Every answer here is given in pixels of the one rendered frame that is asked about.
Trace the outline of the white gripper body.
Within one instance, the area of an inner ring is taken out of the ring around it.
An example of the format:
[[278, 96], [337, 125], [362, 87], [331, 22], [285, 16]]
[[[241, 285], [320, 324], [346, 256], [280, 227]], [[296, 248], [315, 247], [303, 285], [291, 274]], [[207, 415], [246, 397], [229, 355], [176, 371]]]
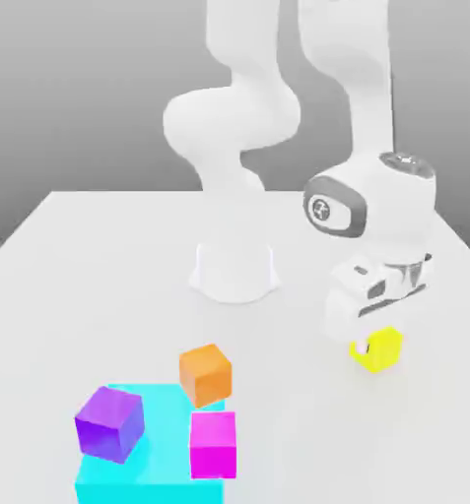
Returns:
[[423, 283], [400, 298], [382, 296], [363, 301], [333, 289], [325, 302], [323, 333], [338, 342], [365, 340], [371, 333], [402, 320], [410, 312], [410, 299], [426, 289]]

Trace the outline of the small orange cube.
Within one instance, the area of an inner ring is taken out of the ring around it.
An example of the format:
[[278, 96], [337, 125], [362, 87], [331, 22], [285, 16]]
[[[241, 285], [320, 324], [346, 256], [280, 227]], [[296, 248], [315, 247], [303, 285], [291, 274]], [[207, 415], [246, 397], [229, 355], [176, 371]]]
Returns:
[[215, 344], [194, 348], [179, 356], [179, 382], [195, 408], [207, 407], [232, 394], [232, 364]]

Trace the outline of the small yellow cube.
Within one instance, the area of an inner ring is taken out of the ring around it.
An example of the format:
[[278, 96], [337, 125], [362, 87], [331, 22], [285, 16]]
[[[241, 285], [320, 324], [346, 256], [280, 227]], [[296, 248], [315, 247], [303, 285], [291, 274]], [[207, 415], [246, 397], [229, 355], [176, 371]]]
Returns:
[[349, 355], [367, 371], [377, 373], [399, 360], [402, 343], [403, 335], [393, 327], [386, 327], [369, 336], [365, 353], [358, 352], [357, 345], [350, 343]]

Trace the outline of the large cyan box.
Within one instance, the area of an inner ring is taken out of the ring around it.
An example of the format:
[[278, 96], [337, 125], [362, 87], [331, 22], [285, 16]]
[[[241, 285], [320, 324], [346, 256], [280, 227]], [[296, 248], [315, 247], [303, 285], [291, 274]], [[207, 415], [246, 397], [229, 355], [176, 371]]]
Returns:
[[139, 395], [145, 431], [124, 464], [84, 456], [77, 504], [224, 504], [224, 482], [190, 475], [193, 405], [178, 384], [109, 384]]

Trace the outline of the small purple cube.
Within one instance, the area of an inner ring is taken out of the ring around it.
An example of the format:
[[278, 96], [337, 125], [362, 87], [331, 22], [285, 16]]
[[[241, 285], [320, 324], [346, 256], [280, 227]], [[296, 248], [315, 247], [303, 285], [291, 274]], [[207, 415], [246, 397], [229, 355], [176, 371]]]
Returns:
[[75, 415], [81, 453], [124, 464], [145, 431], [140, 395], [99, 387]]

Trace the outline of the small magenta cube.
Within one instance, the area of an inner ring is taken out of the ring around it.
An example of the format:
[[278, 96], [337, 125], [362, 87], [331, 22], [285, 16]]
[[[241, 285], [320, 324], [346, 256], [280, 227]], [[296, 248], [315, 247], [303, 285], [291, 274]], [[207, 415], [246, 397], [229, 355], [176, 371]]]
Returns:
[[189, 463], [193, 479], [236, 478], [236, 419], [233, 411], [195, 411], [191, 415]]

